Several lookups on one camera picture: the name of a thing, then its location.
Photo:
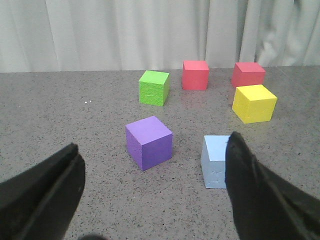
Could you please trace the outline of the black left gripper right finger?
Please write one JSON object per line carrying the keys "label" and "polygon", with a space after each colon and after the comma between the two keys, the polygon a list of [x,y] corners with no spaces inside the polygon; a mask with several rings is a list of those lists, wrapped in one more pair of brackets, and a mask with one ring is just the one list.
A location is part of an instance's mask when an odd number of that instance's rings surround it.
{"label": "black left gripper right finger", "polygon": [[320,201],[261,164],[234,131],[225,153],[225,183],[241,240],[318,240]]}

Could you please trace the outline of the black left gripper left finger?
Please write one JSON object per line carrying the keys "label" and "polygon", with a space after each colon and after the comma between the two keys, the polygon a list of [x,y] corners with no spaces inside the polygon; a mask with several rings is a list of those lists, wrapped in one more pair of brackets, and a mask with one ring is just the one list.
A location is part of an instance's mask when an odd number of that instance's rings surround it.
{"label": "black left gripper left finger", "polygon": [[71,143],[0,184],[2,240],[61,240],[85,186],[85,161]]}

